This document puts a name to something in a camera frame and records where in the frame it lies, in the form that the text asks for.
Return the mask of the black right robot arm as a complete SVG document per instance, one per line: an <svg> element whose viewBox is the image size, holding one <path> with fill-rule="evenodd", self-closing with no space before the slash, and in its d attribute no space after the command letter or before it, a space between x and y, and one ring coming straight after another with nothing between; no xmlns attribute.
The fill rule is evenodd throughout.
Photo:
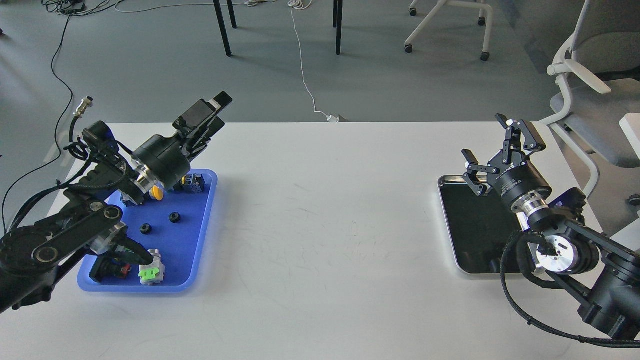
<svg viewBox="0 0 640 360"><path fill-rule="evenodd" d="M553 191L530 156L546 148L530 121L496 114L505 129L501 150L480 165L462 150L466 171L462 178L477 196L496 191L503 205L524 216L527 228L515 232L502 254L502 264L514 249L519 271L542 289L565 290L579 302L582 321L606 338L573 335L535 319L512 298L501 268L500 281L512 308L528 325L558 337L592 346L637 349L640 326L640 259L637 252L585 225L586 195L572 187L553 202Z"/></svg>

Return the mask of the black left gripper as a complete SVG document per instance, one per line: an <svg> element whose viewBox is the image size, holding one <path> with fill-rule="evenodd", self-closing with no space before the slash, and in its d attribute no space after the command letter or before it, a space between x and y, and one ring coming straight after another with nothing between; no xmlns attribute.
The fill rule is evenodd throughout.
<svg viewBox="0 0 640 360"><path fill-rule="evenodd" d="M131 155L137 164L135 185L147 193L156 183L167 189L179 182L191 169L195 156L226 125L218 114L232 102L225 91L210 100L199 99L173 122L176 134L156 134L139 146Z"/></svg>

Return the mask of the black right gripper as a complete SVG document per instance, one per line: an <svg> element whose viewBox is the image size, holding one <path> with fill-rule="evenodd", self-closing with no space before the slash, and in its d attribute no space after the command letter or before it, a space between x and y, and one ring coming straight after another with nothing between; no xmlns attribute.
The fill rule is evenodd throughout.
<svg viewBox="0 0 640 360"><path fill-rule="evenodd" d="M544 151L547 146L530 121L510 120L500 113L495 118L505 129L502 150L487 165L480 165L471 150L462 149L466 160L462 178L476 196L487 196L493 188L503 205L516 214L522 212L519 198L535 192L547 199L552 193L550 184L528 161L530 155ZM487 184L480 182L478 173L487 174Z"/></svg>

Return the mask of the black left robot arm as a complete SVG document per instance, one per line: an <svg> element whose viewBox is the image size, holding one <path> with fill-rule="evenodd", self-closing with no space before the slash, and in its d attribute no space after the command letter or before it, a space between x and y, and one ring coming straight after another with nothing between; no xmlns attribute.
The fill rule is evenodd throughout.
<svg viewBox="0 0 640 360"><path fill-rule="evenodd" d="M105 122L85 128L69 146L83 152L80 171L32 196L1 239L2 312L50 301L56 285L86 255L150 265L153 255L127 235L123 210L106 200L121 192L141 205L154 186L174 186L224 127L218 115L232 102L224 91L197 100L173 122L173 136L152 136L130 152L133 164Z"/></svg>

